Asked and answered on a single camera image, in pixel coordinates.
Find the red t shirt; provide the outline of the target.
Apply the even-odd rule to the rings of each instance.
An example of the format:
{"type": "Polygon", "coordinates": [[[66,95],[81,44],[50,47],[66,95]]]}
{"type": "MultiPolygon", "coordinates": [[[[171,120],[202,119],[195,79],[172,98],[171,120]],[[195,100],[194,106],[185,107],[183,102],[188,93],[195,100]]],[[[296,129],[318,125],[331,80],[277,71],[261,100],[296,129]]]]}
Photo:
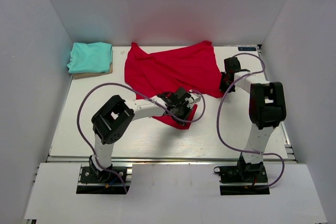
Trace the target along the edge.
{"type": "Polygon", "coordinates": [[[124,81],[141,95],[151,98],[164,92],[197,90],[221,98],[221,72],[210,41],[173,49],[147,53],[133,42],[124,66],[124,81]]]}

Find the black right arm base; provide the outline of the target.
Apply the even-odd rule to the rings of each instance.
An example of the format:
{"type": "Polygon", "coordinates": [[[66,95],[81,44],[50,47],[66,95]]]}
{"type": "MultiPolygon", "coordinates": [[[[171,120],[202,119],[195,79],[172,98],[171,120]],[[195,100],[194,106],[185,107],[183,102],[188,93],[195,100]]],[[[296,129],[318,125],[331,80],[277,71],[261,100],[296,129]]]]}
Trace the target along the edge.
{"type": "Polygon", "coordinates": [[[242,156],[234,166],[216,166],[222,196],[269,195],[268,177],[263,162],[246,163],[242,156]]]}

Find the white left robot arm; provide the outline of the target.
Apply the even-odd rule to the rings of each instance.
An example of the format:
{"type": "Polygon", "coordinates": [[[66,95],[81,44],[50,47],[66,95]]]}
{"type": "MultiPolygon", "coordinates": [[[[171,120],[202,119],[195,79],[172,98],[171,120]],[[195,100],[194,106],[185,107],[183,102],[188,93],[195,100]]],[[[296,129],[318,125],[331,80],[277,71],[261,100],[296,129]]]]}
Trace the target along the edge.
{"type": "Polygon", "coordinates": [[[101,182],[110,178],[113,146],[131,122],[143,118],[169,117],[185,127],[191,123],[193,110],[201,99],[201,95],[184,88],[139,100],[112,96],[91,119],[95,134],[95,153],[91,158],[93,176],[101,182]]]}

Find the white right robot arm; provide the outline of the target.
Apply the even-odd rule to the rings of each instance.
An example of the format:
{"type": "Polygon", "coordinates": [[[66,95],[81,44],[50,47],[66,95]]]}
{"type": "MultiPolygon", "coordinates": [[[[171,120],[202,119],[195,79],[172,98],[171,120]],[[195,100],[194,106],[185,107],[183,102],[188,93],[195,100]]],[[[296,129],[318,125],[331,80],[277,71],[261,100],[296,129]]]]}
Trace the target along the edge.
{"type": "Polygon", "coordinates": [[[270,136],[286,118],[283,85],[260,77],[264,69],[259,72],[243,69],[236,56],[225,59],[224,66],[219,86],[223,97],[234,92],[236,87],[249,94],[251,130],[245,148],[240,151],[239,159],[243,164],[237,168],[238,177],[247,182],[256,175],[254,165],[260,166],[263,162],[270,136]]]}

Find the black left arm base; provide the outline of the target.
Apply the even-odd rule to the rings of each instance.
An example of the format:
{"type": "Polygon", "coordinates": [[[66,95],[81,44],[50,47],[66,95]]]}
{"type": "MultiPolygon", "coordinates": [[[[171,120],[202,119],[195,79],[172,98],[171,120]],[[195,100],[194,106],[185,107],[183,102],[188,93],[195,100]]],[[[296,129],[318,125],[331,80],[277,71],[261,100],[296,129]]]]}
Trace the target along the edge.
{"type": "Polygon", "coordinates": [[[130,182],[128,168],[110,165],[101,169],[94,157],[89,157],[89,164],[81,166],[76,194],[78,195],[126,195],[130,182]]]}

